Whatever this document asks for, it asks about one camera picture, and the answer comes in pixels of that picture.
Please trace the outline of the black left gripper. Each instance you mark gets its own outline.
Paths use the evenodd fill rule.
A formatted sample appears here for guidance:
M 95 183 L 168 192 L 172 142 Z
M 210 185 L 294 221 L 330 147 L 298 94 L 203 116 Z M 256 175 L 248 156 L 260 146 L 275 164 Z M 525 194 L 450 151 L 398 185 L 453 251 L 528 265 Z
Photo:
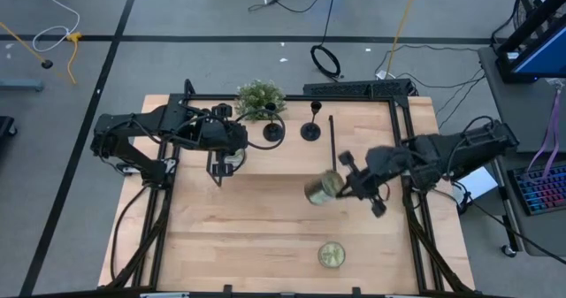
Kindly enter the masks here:
M 209 152 L 206 172 L 211 177 L 232 177 L 246 161 L 248 133 L 245 126 L 229 120 L 232 115 L 230 105 L 218 104 L 191 121 L 198 149 Z

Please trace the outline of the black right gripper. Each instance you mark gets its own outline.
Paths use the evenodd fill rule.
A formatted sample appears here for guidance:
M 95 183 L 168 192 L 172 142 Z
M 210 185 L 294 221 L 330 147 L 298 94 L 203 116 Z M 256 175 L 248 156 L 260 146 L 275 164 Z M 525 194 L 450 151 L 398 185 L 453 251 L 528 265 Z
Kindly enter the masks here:
M 371 201 L 371 211 L 376 218 L 386 213 L 384 199 L 379 195 L 379 187 L 399 176 L 407 169 L 407 152 L 402 148 L 378 146 L 367 151 L 367 166 L 360 170 L 353 155 L 345 151 L 339 155 L 339 161 L 347 166 L 350 173 L 346 176 L 344 187 L 336 194 L 337 199 L 355 197 Z

